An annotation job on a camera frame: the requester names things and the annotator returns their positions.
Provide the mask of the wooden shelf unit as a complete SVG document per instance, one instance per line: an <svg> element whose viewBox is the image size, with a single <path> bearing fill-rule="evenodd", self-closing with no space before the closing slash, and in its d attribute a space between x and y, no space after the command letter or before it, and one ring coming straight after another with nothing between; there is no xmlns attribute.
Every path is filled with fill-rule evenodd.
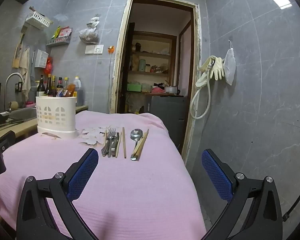
<svg viewBox="0 0 300 240"><path fill-rule="evenodd" d="M126 91L151 93L158 85L158 92L175 84L177 37L148 31L134 31Z"/></svg>

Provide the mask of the cream rubber gloves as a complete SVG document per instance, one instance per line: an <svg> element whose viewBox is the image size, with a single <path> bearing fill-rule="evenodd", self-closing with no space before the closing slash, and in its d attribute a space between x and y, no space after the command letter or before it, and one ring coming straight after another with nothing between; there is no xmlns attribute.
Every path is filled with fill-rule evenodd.
<svg viewBox="0 0 300 240"><path fill-rule="evenodd" d="M225 77L224 68L223 68L223 59L221 57L214 58L214 64L210 71L210 79L213 77L216 81L221 80Z"/></svg>

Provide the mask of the white wall basket shelf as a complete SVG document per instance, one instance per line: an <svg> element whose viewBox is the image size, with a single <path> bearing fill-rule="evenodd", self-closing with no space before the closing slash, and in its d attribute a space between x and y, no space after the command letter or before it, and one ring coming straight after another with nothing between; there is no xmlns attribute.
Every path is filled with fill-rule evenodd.
<svg viewBox="0 0 300 240"><path fill-rule="evenodd" d="M25 23L28 23L38 29L48 28L52 21L36 11L32 11L27 15Z"/></svg>

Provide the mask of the wooden door frame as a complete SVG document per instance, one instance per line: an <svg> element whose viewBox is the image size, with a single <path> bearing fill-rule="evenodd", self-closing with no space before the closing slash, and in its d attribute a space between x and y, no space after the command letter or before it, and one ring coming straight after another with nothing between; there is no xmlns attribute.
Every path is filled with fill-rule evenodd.
<svg viewBox="0 0 300 240"><path fill-rule="evenodd" d="M114 68L112 75L112 85L109 89L109 113L117 113L117 104L119 101L119 78L121 72L121 64L123 59L124 44L126 42L126 33L128 30L128 22L130 17L130 12L132 9L133 2L137 0L127 0L124 7L123 16L121 20L121 25L119 28L119 36L117 39L117 45L115 47L115 57L114 57ZM198 67L201 66L201 45L202 45L202 30L201 30L201 17L200 17L200 6L196 3L192 3L185 0L146 0L146 1L155 1L155 2L165 2L168 3L170 7L186 7L190 10L191 13L191 25L192 25L192 70L190 71L190 97L192 98L196 92L196 81L197 77L200 74Z"/></svg>

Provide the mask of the chrome kitchen faucet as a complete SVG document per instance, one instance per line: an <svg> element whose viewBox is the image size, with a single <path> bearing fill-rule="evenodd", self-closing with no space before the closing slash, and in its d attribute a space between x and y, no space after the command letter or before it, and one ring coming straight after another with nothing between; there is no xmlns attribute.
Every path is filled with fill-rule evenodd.
<svg viewBox="0 0 300 240"><path fill-rule="evenodd" d="M10 107L8 106L7 97L8 94L12 93L12 86L10 86L9 83L10 83L10 79L13 77L18 77L19 80L21 81L21 84L24 83L24 78L19 72L13 72L6 78L5 85L4 85L4 110L8 112L10 111Z"/></svg>

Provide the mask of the dark sauce bottle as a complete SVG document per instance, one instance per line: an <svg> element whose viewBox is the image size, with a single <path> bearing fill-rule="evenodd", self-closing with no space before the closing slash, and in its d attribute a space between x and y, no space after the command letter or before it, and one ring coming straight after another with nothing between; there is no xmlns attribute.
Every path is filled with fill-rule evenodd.
<svg viewBox="0 0 300 240"><path fill-rule="evenodd" d="M44 78L41 75L39 85L37 87L37 96L43 96L45 93Z"/></svg>

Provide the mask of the white wall switch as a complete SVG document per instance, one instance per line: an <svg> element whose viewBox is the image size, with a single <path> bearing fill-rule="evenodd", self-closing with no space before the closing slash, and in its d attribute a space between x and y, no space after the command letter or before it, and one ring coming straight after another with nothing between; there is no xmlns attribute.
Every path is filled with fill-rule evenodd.
<svg viewBox="0 0 300 240"><path fill-rule="evenodd" d="M85 54L103 54L104 45L86 45Z"/></svg>

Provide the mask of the hanging clear plastic bag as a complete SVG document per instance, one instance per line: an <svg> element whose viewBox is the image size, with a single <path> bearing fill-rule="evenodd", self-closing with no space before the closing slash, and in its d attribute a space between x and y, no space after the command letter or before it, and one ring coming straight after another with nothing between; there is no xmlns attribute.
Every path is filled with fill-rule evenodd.
<svg viewBox="0 0 300 240"><path fill-rule="evenodd" d="M225 56L223 64L225 79L228 85L232 85L234 81L234 75L236 72L236 59L233 48L230 48Z"/></svg>

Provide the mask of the grey wall spice rack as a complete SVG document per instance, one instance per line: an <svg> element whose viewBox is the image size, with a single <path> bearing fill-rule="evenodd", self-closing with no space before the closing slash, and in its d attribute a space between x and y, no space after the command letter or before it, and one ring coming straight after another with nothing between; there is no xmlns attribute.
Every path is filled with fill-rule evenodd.
<svg viewBox="0 0 300 240"><path fill-rule="evenodd" d="M71 36L58 37L46 42L47 47L57 47L62 45L68 45L71 41Z"/></svg>

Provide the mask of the white plastic utensil holder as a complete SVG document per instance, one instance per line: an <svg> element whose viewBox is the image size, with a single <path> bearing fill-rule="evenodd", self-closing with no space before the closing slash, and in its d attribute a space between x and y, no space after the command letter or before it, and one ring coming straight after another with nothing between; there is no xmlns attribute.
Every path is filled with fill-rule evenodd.
<svg viewBox="0 0 300 240"><path fill-rule="evenodd" d="M75 97L36 97L37 130L61 139L75 139L76 99Z"/></svg>

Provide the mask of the pink floral tablecloth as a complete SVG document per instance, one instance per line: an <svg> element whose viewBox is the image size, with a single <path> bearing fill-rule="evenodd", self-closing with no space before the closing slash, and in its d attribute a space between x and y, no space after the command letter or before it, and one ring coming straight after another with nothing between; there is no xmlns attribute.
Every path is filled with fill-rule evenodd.
<svg viewBox="0 0 300 240"><path fill-rule="evenodd" d="M98 166L74 206L99 239L201 239L206 234L193 181L156 116L104 114L76 115L78 130L125 128L117 158L100 157ZM149 129L140 159L132 161L132 130ZM23 185L28 176L52 178L66 171L88 149L83 137L72 140L35 134L4 152L6 171L0 175L0 215L13 228Z"/></svg>

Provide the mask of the dark grey cabinet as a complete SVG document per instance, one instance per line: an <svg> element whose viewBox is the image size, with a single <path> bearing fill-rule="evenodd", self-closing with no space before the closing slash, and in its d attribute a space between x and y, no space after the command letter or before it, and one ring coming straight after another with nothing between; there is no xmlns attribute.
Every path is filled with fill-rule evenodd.
<svg viewBox="0 0 300 240"><path fill-rule="evenodd" d="M187 98L183 96L149 96L147 110L162 120L179 153L182 151Z"/></svg>

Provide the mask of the silver fork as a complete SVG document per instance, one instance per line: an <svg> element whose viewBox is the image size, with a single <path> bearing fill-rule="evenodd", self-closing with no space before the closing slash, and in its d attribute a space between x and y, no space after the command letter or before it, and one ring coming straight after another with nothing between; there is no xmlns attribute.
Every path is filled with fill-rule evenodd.
<svg viewBox="0 0 300 240"><path fill-rule="evenodd" d="M106 155L109 154L110 149L111 149L111 143L112 143L112 140L115 138L115 136L116 136L116 129L110 128L110 130L108 130L107 134L106 134L106 143L101 150L103 157L105 157Z"/></svg>

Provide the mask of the hanging bag of goods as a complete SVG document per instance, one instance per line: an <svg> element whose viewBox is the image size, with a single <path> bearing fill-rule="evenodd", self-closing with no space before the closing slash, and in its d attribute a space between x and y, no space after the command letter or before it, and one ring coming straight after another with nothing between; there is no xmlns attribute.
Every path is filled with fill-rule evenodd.
<svg viewBox="0 0 300 240"><path fill-rule="evenodd" d="M100 23L99 16L95 15L86 24L86 28L79 31L79 38L85 44L98 44L99 36L97 26Z"/></svg>

